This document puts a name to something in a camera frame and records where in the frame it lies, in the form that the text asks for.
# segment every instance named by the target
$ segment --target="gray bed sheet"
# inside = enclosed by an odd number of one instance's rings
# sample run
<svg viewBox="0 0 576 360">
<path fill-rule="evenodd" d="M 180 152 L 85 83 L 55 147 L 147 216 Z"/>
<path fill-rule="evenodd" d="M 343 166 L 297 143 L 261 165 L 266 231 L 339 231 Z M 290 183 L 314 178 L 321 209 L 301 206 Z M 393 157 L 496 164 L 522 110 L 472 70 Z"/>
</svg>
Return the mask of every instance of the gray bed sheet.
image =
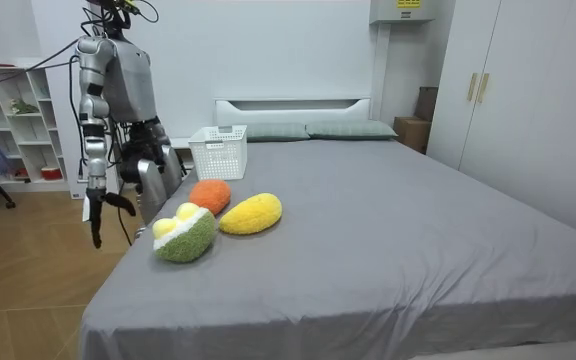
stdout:
<svg viewBox="0 0 576 360">
<path fill-rule="evenodd" d="M 171 217 L 191 174 L 158 218 Z M 229 208 L 283 217 L 198 261 L 150 229 L 88 305 L 83 359 L 405 359 L 576 339 L 576 230 L 389 141 L 248 144 Z"/>
</svg>

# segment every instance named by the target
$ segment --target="cardboard box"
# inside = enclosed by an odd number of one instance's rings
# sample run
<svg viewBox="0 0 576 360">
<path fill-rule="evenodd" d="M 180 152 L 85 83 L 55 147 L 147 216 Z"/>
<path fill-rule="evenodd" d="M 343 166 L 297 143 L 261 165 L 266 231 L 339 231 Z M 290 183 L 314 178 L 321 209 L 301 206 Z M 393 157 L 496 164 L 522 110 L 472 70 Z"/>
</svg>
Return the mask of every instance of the cardboard box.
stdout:
<svg viewBox="0 0 576 360">
<path fill-rule="evenodd" d="M 425 154 L 431 125 L 430 121 L 422 120 L 416 116 L 396 117 L 394 129 L 397 133 L 397 141 Z"/>
<path fill-rule="evenodd" d="M 415 107 L 415 116 L 421 120 L 432 121 L 435 115 L 435 105 L 437 105 L 438 87 L 422 86 L 419 88 L 419 98 Z"/>
</svg>

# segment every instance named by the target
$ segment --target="white wardrobe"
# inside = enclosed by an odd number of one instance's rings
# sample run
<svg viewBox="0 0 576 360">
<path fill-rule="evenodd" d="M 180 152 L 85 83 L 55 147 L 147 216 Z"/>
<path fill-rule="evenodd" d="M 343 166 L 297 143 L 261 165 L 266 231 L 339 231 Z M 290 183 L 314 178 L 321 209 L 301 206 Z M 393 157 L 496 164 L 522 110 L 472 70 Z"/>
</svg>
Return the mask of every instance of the white wardrobe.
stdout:
<svg viewBox="0 0 576 360">
<path fill-rule="evenodd" d="M 457 0 L 428 155 L 576 228 L 576 0 Z"/>
</svg>

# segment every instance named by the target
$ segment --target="yellow plush toy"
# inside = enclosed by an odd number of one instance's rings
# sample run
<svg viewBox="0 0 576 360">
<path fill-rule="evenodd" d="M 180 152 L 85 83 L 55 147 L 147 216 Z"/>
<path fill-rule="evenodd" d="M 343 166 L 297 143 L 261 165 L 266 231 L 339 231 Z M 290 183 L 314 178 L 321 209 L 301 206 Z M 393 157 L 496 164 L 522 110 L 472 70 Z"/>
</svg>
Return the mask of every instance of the yellow plush toy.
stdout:
<svg viewBox="0 0 576 360">
<path fill-rule="evenodd" d="M 219 221 L 221 231 L 247 235 L 274 225 L 281 218 L 281 202 L 273 194 L 255 195 L 232 208 Z"/>
</svg>

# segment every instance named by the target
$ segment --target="white plastic basket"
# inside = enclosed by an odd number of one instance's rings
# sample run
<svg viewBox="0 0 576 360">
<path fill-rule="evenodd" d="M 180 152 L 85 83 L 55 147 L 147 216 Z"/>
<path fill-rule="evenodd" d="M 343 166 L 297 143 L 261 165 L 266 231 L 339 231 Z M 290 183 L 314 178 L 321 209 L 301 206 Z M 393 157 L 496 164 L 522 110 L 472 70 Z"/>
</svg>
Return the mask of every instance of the white plastic basket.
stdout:
<svg viewBox="0 0 576 360">
<path fill-rule="evenodd" d="M 204 127 L 188 143 L 199 180 L 244 177 L 248 160 L 246 125 Z"/>
</svg>

